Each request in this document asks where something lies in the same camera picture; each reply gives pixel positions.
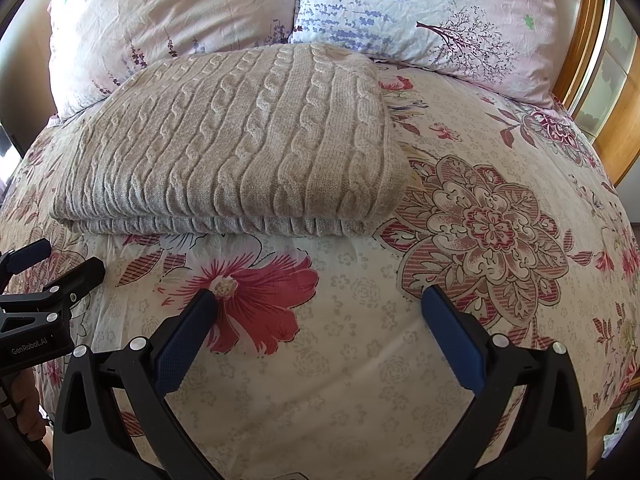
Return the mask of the person left hand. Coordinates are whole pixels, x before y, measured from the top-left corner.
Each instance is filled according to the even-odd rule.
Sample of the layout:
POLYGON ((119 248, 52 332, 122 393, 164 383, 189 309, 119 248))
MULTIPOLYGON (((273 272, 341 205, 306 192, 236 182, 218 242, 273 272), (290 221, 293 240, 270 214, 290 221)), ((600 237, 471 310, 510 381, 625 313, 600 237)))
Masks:
POLYGON ((40 396, 34 371, 22 370, 11 384, 11 396, 17 404, 17 426, 29 441, 40 441, 52 454, 52 432, 40 413, 40 396))

